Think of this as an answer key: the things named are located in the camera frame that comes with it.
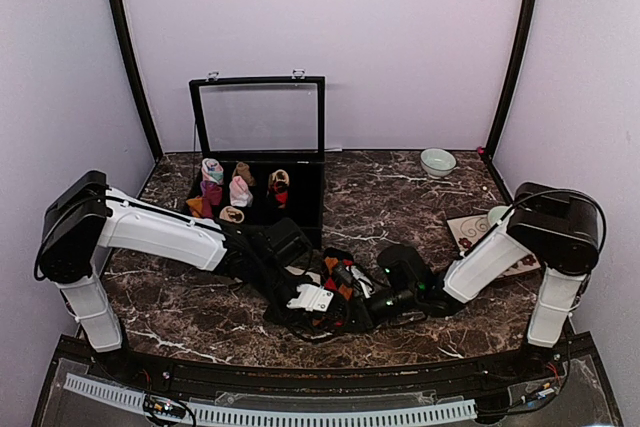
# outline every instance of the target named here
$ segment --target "white wall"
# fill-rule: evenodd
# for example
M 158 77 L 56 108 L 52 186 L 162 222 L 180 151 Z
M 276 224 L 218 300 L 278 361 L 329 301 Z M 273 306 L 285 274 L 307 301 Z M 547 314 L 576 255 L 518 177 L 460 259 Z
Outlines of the white wall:
M 486 141 L 521 0 L 126 0 L 167 151 L 191 150 L 187 83 L 327 76 L 327 146 Z
M 538 0 L 496 164 L 602 203 L 609 241 L 575 325 L 591 330 L 625 425 L 640 425 L 640 0 Z
M 32 277 L 46 207 L 89 169 L 136 193 L 152 168 L 107 0 L 0 0 L 0 424 L 31 425 L 62 331 Z

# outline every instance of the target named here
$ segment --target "pink sock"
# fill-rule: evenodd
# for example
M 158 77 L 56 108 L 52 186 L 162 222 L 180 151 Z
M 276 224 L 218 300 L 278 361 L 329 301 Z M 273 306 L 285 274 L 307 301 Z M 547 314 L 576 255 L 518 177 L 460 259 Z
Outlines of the pink sock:
M 239 175 L 234 177 L 229 185 L 231 205 L 234 207 L 251 207 L 253 195 L 249 192 L 249 186 Z

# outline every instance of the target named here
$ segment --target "box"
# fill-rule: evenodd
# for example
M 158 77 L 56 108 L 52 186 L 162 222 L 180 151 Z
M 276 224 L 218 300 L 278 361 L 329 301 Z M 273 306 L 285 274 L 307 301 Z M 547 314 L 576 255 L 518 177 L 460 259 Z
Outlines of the box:
M 245 162 L 257 185 L 250 188 L 252 206 L 240 209 L 244 224 L 268 226 L 290 217 L 320 249 L 325 78 L 211 77 L 192 80 L 189 89 L 202 154 L 217 159 L 224 168 L 224 196 L 214 208 L 215 217 L 230 205 L 233 170 L 238 162 Z M 290 179 L 285 209 L 267 203 L 268 178 L 278 169 L 284 169 Z M 199 171 L 189 199 L 201 195 L 201 180 Z M 190 213 L 186 203 L 183 212 Z

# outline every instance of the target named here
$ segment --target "marble tabletop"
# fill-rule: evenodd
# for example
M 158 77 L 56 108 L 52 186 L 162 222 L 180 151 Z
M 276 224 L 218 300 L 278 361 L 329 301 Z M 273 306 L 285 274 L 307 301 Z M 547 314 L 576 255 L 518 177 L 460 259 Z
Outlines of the marble tabletop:
M 458 166 L 428 179 L 416 151 L 327 153 L 323 244 L 348 250 L 365 266 L 392 243 L 414 246 L 435 270 L 457 254 L 447 218 L 501 204 L 475 152 L 454 152 Z M 166 154 L 141 199 L 180 211 L 194 177 L 191 153 Z M 380 326 L 312 345 L 265 322 L 266 302 L 248 286 L 180 262 L 116 251 L 103 283 L 132 347 L 172 358 L 245 366 L 382 367 L 476 357 L 522 342 L 540 274 L 499 280 L 454 317 L 405 327 Z

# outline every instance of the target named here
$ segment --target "black frame post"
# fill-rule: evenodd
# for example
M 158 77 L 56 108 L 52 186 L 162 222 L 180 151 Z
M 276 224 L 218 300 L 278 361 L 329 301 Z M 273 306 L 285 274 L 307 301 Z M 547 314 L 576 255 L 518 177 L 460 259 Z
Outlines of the black frame post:
M 535 2 L 536 0 L 522 0 L 522 4 L 520 6 L 518 27 L 516 28 L 516 36 L 513 41 L 513 49 L 511 50 L 509 66 L 507 67 L 507 75 L 504 79 L 502 93 L 500 94 L 500 101 L 498 102 L 496 115 L 493 119 L 493 124 L 491 125 L 489 138 L 487 139 L 486 146 L 483 149 L 483 155 L 486 156 L 489 161 L 493 159 L 493 156 L 496 153 L 498 144 L 500 143 L 500 137 L 502 136 L 502 131 L 504 130 L 504 125 L 507 122 L 509 108 L 511 107 L 513 94 L 516 90 L 516 83 L 518 82 L 518 75 L 520 73 L 520 67 L 522 66 L 524 51 L 527 46 L 527 39 L 529 37 L 529 29 L 531 27 L 531 19 L 533 18 Z
M 158 132 L 153 124 L 151 111 L 149 110 L 149 104 L 147 102 L 147 96 L 142 86 L 138 63 L 136 62 L 136 57 L 133 53 L 133 44 L 131 43 L 131 36 L 129 35 L 129 26 L 127 25 L 124 3 L 122 0 L 109 0 L 109 4 L 111 5 L 113 24 L 116 28 L 118 44 L 120 44 L 120 53 L 122 55 L 122 61 L 124 62 L 124 68 L 127 71 L 127 77 L 129 78 L 129 85 L 131 86 L 133 100 L 136 104 L 140 121 L 142 122 L 142 128 L 144 129 L 147 143 L 149 144 L 153 158 L 157 162 L 163 156 L 162 147 L 160 146 Z

